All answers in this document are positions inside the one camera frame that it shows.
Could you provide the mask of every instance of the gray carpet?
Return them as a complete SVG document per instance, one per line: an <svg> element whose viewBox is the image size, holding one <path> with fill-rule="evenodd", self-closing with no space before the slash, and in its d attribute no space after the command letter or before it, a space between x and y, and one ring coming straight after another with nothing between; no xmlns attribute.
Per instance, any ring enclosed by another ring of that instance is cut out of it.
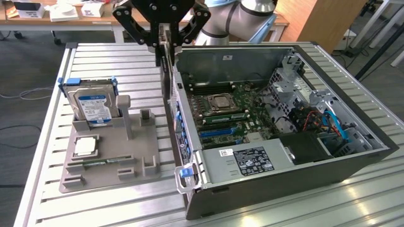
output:
<svg viewBox="0 0 404 227"><path fill-rule="evenodd" d="M361 27L369 19L358 17L353 23L352 30L358 33ZM58 71L64 46L56 46L49 32L22 32L25 39L17 40L10 37L0 42L0 93L16 95L21 91L52 86ZM80 43L109 43L113 42L110 32L57 32L61 41ZM404 37L396 41L394 45L385 52L382 61L404 43ZM370 56L377 51L369 50ZM389 63L366 78L364 85L373 92L376 97L385 103L390 110L404 119L404 62L398 68L392 68ZM369 57L360 55L349 67L354 75L365 65ZM49 91L38 92L32 97L49 94ZM41 127L46 113L49 99L25 101L20 99L0 98L0 128L17 124L32 124ZM17 146L29 145L36 142L38 133L33 128L18 128L0 131L0 143ZM26 149L8 148L0 145L0 184L24 184L30 167L34 147ZM12 226L16 211L22 194L21 188L0 188L0 223L1 226Z"/></svg>

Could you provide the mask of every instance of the aluminum extrusion table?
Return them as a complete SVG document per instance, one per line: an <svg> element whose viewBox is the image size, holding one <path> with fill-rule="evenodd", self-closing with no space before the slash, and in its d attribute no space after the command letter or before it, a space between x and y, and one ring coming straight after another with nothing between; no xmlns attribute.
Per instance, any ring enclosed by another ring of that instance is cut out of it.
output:
<svg viewBox="0 0 404 227"><path fill-rule="evenodd" d="M116 76L120 94L130 95L130 112L152 109L162 176L140 185L68 194L58 192L72 110L56 84L14 226L402 226L404 124L329 54L310 43L298 45L401 146L398 151L341 183L186 221L182 196L177 193L173 178L173 154L154 56L145 46L134 44L70 45L65 49L57 77ZM324 87L313 72L305 70L313 86Z"/></svg>

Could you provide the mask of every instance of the power supply label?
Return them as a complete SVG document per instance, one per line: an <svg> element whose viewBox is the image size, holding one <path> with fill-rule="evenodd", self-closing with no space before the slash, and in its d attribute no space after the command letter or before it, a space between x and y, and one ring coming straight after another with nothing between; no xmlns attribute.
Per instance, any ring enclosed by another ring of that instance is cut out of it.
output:
<svg viewBox="0 0 404 227"><path fill-rule="evenodd" d="M233 151L233 155L244 176L274 170L264 147Z"/></svg>

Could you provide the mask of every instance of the red cable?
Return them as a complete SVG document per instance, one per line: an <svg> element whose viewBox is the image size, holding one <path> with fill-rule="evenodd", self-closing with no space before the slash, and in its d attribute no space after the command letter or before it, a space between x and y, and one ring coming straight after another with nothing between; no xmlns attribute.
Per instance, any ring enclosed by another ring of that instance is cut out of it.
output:
<svg viewBox="0 0 404 227"><path fill-rule="evenodd" d="M338 136L341 136L340 131L336 129L334 126L332 126L332 129L333 129L334 133L336 133Z"/></svg>
<svg viewBox="0 0 404 227"><path fill-rule="evenodd" d="M306 125L308 125L309 115L310 115L312 113L314 113L314 112L318 112L318 111L310 111L310 112L308 113L308 117L305 118L302 130L305 130L305 127L306 127Z"/></svg>

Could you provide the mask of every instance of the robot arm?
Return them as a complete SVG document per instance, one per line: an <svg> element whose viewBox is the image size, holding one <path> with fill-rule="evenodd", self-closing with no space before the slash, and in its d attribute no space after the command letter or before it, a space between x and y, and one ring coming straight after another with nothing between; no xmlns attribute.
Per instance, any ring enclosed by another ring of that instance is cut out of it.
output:
<svg viewBox="0 0 404 227"><path fill-rule="evenodd" d="M274 22L277 0L205 0L212 18L201 29L196 45L228 45L233 35L258 44Z"/></svg>
<svg viewBox="0 0 404 227"><path fill-rule="evenodd" d="M133 19L133 7L150 23L150 31L145 31ZM190 8L194 15L180 30L178 23ZM173 64L174 52L180 51L182 43L192 42L210 18L208 8L194 0L125 0L113 9L112 15L137 44L145 44L149 51L154 53L156 66L160 66L161 61L164 61L165 51L168 51L166 55ZM168 35L165 35L164 25L168 25Z"/></svg>

